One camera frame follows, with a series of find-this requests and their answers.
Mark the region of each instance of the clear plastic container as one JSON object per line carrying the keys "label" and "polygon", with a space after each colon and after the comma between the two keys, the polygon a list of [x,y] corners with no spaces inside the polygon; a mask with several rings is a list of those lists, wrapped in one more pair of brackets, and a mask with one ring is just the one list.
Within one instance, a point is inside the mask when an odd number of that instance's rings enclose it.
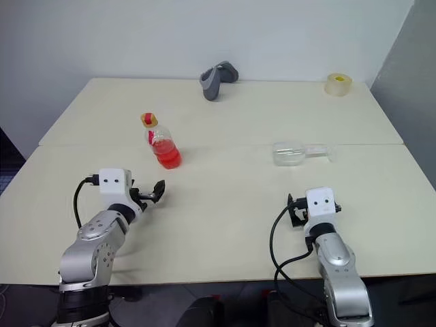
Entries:
{"label": "clear plastic container", "polygon": [[165,126],[159,125],[155,115],[150,112],[143,114],[141,121],[146,127],[145,139],[158,162],[167,169],[179,167],[182,157],[172,140],[170,131]]}
{"label": "clear plastic container", "polygon": [[272,157],[277,166],[297,166],[308,157],[326,156],[331,162],[336,160],[334,147],[325,144],[304,145],[299,141],[287,141],[276,142],[272,147]]}

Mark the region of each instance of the white wall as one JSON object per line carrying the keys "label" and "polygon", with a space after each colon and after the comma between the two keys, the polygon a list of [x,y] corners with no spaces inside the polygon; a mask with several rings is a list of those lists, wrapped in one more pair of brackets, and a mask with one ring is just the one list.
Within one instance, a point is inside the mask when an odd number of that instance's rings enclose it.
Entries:
{"label": "white wall", "polygon": [[0,0],[0,124],[28,157],[96,76],[371,85],[413,0]]}

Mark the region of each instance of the bottle label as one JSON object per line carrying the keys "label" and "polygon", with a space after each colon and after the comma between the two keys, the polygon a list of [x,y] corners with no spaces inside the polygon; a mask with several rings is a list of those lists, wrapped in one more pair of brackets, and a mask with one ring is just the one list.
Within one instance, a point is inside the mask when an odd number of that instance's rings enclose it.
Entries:
{"label": "bottle label", "polygon": [[155,136],[155,134],[153,133],[153,131],[149,131],[149,144],[152,145],[152,141],[153,141],[153,137]]}

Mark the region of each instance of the red liquid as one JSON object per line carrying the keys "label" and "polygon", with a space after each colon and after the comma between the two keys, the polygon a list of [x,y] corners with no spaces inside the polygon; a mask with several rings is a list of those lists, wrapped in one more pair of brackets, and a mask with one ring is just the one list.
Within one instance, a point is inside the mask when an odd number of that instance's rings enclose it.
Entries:
{"label": "red liquid", "polygon": [[153,152],[155,153],[158,162],[167,169],[179,167],[182,163],[180,152],[171,140],[160,140],[154,142]]}

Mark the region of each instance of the transparent scoop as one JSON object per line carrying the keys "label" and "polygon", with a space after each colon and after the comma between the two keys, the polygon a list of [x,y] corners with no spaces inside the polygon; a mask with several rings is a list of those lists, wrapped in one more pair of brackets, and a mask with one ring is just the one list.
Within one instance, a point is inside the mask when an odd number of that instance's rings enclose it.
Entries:
{"label": "transparent scoop", "polygon": [[299,141],[276,142],[272,145],[272,156],[277,166],[297,166],[308,157],[327,157],[336,160],[333,146],[325,144],[304,145]]}

